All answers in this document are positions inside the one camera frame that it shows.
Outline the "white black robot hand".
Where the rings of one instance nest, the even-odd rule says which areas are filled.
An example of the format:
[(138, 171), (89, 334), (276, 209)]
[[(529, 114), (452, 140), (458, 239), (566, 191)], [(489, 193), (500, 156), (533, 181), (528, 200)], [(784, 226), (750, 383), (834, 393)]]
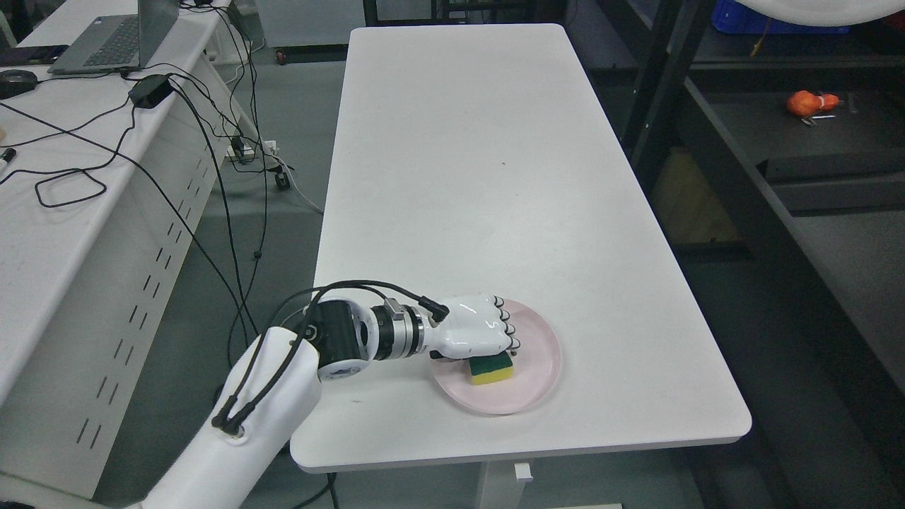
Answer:
[(440, 300), (448, 310), (426, 332), (426, 350), (450, 360), (494, 356), (520, 348), (510, 310), (500, 296), (487, 293)]

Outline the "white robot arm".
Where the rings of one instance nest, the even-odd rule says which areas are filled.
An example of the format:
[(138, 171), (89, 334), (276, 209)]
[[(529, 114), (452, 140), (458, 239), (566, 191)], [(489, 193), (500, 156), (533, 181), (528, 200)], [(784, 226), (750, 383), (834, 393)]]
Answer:
[(324, 381), (426, 351), (462, 360), (475, 348), (461, 332), (444, 304), (387, 298), (366, 307), (314, 297), (297, 329), (274, 325), (255, 339), (230, 370), (211, 415), (135, 507), (239, 508), (313, 412)]

